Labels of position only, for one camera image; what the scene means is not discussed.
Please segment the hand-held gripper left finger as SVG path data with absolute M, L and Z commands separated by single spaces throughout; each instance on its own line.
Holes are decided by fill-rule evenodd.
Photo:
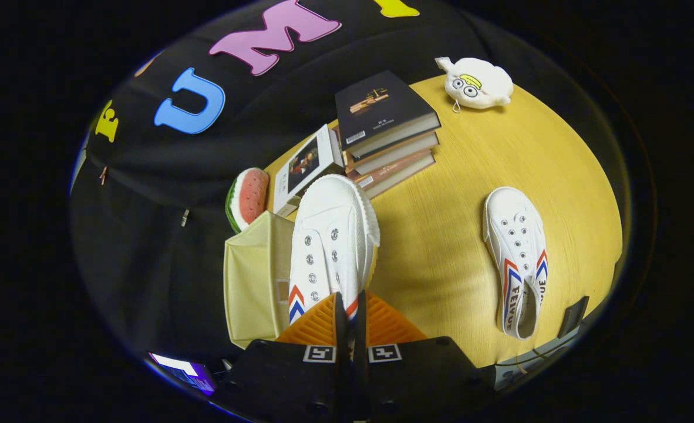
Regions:
M 230 411 L 253 422 L 334 422 L 349 361 L 340 294 L 332 294 L 284 332 L 255 340 L 230 372 Z

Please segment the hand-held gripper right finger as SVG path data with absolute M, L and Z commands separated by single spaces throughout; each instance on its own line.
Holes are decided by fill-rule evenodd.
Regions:
M 356 314 L 356 419 L 367 422 L 468 422 L 494 402 L 489 374 L 451 337 L 376 342 L 379 324 L 390 335 L 407 321 L 363 291 Z

